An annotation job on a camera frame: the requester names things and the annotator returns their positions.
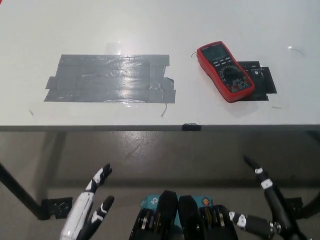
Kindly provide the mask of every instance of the table leg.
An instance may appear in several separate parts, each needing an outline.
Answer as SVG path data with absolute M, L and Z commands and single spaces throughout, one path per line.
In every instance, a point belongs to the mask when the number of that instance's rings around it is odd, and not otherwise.
M 30 196 L 1 163 L 0 182 L 2 182 L 39 220 L 48 220 L 50 218 L 48 211 Z

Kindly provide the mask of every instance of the multimeter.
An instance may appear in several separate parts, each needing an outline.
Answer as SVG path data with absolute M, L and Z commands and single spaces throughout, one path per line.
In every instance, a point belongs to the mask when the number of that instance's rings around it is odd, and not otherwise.
M 196 57 L 227 102 L 233 103 L 253 93 L 254 82 L 222 41 L 198 48 Z

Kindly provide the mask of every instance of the gray duct tape patch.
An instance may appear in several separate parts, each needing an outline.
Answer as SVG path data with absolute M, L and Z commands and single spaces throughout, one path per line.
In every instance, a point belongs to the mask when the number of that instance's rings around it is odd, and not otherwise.
M 175 103 L 169 55 L 62 55 L 45 102 Z

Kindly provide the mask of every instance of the gray floor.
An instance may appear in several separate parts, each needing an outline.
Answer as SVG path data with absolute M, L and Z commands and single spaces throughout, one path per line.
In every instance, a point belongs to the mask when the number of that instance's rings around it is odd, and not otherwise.
M 126 240 L 144 196 L 169 185 L 178 194 L 210 195 L 238 212 L 271 218 L 243 153 L 259 161 L 286 197 L 307 203 L 319 191 L 320 145 L 303 132 L 94 132 L 0 134 L 0 162 L 32 195 L 74 197 L 105 163 L 113 173 L 96 195 L 115 203 L 94 240 Z M 0 185 L 0 239 L 57 240 L 64 220 L 38 221 Z M 320 235 L 319 216 L 299 221 Z M 238 231 L 240 239 L 257 239 Z

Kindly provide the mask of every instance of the thin wire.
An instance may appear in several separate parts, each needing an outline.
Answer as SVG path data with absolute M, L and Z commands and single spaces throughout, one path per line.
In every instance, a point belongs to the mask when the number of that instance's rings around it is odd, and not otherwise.
M 161 114 L 161 117 L 162 117 L 162 118 L 164 117 L 165 112 L 167 111 L 167 108 L 168 108 L 168 105 L 167 105 L 167 104 L 165 104 L 165 109 L 164 109 L 163 113 Z
M 294 50 L 294 51 L 297 51 L 299 53 L 301 53 L 303 56 L 305 55 L 302 51 L 300 51 L 299 49 L 296 49 L 296 48 L 290 48 L 290 50 Z

